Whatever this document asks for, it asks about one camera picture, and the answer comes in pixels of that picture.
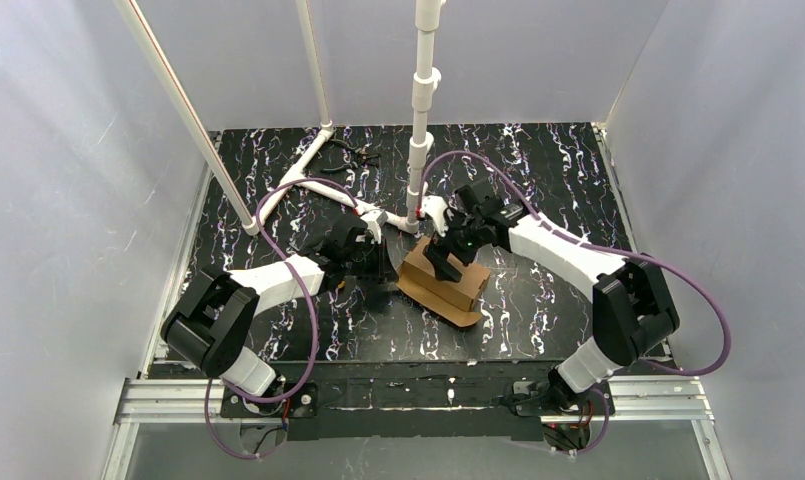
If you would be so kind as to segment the brown cardboard box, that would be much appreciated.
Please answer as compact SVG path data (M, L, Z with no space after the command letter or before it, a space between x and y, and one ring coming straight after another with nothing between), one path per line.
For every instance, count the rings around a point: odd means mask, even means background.
M476 325L482 318L478 302L486 290L491 270L479 263L463 266L450 256L451 266L461 273L458 282L439 281L424 254L430 238L423 236L404 257L398 269L398 289L416 303L459 329Z

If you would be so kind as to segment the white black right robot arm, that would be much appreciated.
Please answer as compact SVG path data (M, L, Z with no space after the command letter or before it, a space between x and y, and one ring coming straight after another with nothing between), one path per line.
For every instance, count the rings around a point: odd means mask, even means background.
M529 259L590 300L591 334L548 374L542 396L565 402L636 363L674 333L680 320L661 269L629 254L600 252L554 225L524 202L507 202L486 181L455 190L458 208L439 196L424 197L418 219L434 232L424 255L439 281L457 283L460 270L485 245Z

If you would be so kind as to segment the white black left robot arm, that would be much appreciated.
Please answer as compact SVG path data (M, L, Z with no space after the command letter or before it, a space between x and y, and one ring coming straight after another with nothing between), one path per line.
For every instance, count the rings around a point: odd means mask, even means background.
M382 235L386 221L382 210L347 215L317 243L281 261L248 270L205 267L167 315L161 339L208 379L222 380L246 400L264 404L293 396L310 374L290 390L269 395L279 375L245 345L254 318L292 300L311 302L350 278L396 283Z

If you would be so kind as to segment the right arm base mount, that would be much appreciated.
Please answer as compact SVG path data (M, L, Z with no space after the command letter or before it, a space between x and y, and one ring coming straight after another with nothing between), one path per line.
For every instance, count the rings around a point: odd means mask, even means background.
M575 393L560 378L517 380L497 397L497 405L520 417L579 416L587 418L615 412L609 385L605 382Z

